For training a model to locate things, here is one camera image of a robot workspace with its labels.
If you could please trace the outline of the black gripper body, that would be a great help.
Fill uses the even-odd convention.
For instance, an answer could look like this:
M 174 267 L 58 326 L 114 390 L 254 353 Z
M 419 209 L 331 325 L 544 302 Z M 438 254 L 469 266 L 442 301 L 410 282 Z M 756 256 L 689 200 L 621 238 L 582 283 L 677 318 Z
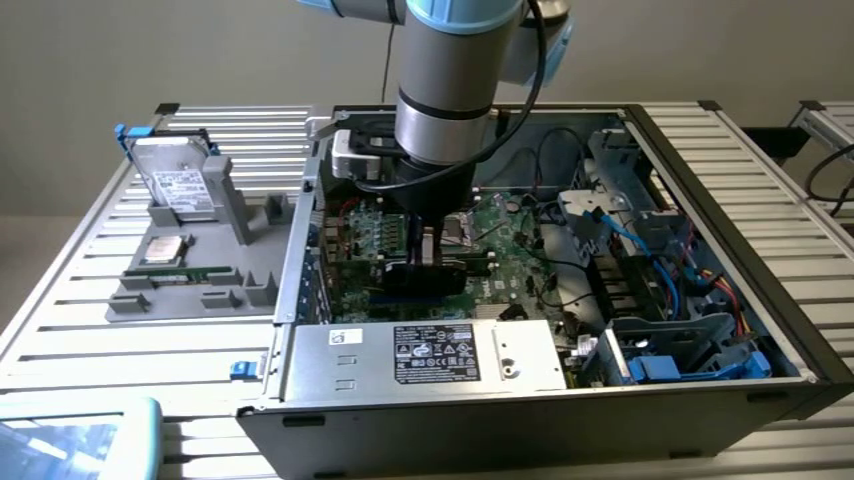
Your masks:
M 467 201 L 475 169 L 475 164 L 469 165 L 438 180 L 398 189 L 393 192 L 393 198 L 426 223 L 437 223 Z M 407 183 L 445 170 L 447 167 L 402 158 L 395 167 L 394 182 Z

